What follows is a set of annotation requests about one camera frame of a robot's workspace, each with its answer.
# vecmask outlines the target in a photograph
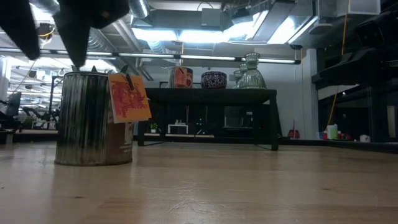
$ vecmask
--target decorative bowl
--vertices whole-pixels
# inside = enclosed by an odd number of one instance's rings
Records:
[[[223,72],[210,71],[201,75],[201,87],[204,89],[226,88],[226,74]]]

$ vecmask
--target orange tag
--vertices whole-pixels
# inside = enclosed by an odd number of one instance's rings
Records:
[[[134,90],[131,90],[125,74],[109,74],[114,123],[147,121],[152,117],[142,78],[135,75],[130,78]]]

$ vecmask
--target table surface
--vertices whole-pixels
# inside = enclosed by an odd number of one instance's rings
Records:
[[[276,96],[276,90],[205,90],[178,88],[146,88],[147,97],[161,103],[206,105],[258,105]]]

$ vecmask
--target yellow cable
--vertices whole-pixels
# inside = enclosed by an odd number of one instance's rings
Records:
[[[344,18],[343,45],[341,46],[341,56],[344,55],[344,46],[345,46],[345,43],[346,43],[346,30],[347,30],[347,17],[348,17],[349,1],[350,0],[347,1],[347,13],[346,13],[345,18]],[[328,128],[328,125],[330,124],[330,121],[331,121],[331,117],[333,116],[333,112],[335,111],[337,94],[338,94],[338,86],[337,86],[337,89],[336,89],[335,99],[333,100],[333,105],[331,106],[329,121],[328,121],[328,124],[326,125],[326,129]]]
[[[52,34],[52,33],[54,32],[54,30],[55,30],[55,28],[52,29],[51,32],[48,32],[48,33],[46,33],[46,34],[39,35],[39,37],[46,37],[46,36]]]

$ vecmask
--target cable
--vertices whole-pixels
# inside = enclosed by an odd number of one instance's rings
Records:
[[[44,43],[40,46],[40,49],[42,49],[46,44],[49,43],[49,41],[47,41],[47,39],[49,38],[49,35],[50,35],[50,34],[51,34],[51,33],[47,34],[47,36],[46,36],[46,38],[45,38],[45,40],[44,40]],[[18,84],[17,88],[15,88],[15,89],[12,91],[11,94],[14,94],[14,93],[18,90],[18,88],[23,84],[23,82],[26,80],[26,78],[29,76],[30,72],[32,71],[32,68],[33,68],[33,66],[35,65],[36,61],[37,61],[37,59],[33,61],[33,64],[32,64],[32,66],[30,66],[30,69],[29,69],[28,72],[26,73],[24,79],[22,79],[22,81],[20,82],[20,84]]]
[[[198,8],[197,8],[197,11],[199,11],[199,7],[202,5],[202,3],[207,3],[212,9],[214,9],[214,7],[208,2],[208,1],[201,1],[200,3],[199,3],[199,6],[198,6]]]
[[[348,17],[349,2],[350,2],[350,0],[347,1],[347,13],[346,13],[346,16],[344,18],[343,45],[341,46],[341,56],[344,55],[344,46],[345,46],[345,43],[346,43],[346,30],[347,30],[347,17]],[[338,86],[337,86],[337,89],[336,89],[335,99],[333,100],[333,105],[331,106],[329,121],[328,121],[328,124],[326,125],[326,129],[330,125],[331,117],[333,116],[333,112],[335,111],[337,94],[338,94]]]
[[[54,30],[55,30],[55,27],[51,30],[51,32],[48,32],[48,33],[46,33],[46,34],[39,35],[39,37],[47,37],[47,36],[49,36],[50,34],[52,34],[52,33],[54,32]]]

